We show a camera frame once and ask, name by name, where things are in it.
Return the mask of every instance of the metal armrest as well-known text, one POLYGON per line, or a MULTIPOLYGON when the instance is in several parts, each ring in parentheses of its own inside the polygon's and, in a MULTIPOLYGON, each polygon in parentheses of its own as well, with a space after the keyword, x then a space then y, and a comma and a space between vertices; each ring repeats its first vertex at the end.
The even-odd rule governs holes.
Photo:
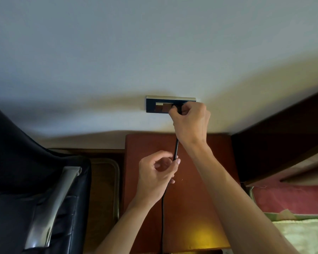
POLYGON ((74 179, 80 175, 81 170, 81 167, 64 167, 50 197, 39 206, 40 212, 34 215, 25 249, 49 247, 57 212, 74 179))

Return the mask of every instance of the power cord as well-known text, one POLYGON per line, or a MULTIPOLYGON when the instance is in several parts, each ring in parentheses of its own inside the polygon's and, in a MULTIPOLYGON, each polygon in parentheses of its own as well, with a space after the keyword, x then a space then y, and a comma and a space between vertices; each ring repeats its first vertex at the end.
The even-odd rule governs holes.
MULTIPOLYGON (((178 109, 178 113, 181 115, 181 105, 175 105, 178 109)), ((177 153, 178 153, 178 145, 179 145, 179 140, 178 138, 176 139, 176 147, 174 149, 174 155, 173 155, 173 161, 177 159, 177 153)), ((167 187, 165 189, 164 194, 161 197, 161 238, 160 238, 160 253, 164 254, 164 197, 166 193, 167 187)))

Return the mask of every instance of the right hand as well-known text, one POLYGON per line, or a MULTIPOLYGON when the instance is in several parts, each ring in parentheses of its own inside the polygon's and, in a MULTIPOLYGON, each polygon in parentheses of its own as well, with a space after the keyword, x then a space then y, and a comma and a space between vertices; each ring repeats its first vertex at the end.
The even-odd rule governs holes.
POLYGON ((184 147, 206 143, 207 125, 211 116, 206 105, 201 102, 186 102, 181 110, 182 115, 175 106, 169 111, 178 140, 184 147))

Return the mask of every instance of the brown table top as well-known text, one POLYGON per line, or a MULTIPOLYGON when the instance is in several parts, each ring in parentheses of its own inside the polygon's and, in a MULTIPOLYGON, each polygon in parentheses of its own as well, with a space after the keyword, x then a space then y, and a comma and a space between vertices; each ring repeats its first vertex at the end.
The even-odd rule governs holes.
MULTIPOLYGON (((139 161, 154 152, 174 152, 175 134, 137 133, 126 136, 126 154, 121 200, 121 214, 136 194, 139 161)), ((231 138, 225 134, 209 134, 208 145, 214 156, 239 182, 231 138)), ((181 159, 164 200, 164 252, 184 252, 229 248, 211 197, 185 149, 179 144, 181 159)), ((161 202, 148 213, 133 244, 131 253, 157 253, 160 250, 161 202)))

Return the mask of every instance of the power outlet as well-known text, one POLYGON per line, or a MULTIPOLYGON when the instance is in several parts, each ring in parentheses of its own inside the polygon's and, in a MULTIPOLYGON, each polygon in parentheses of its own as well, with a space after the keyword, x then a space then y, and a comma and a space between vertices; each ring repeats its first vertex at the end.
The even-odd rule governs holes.
POLYGON ((196 98, 146 96, 147 113, 168 113, 173 105, 182 106, 185 102, 196 102, 196 98))

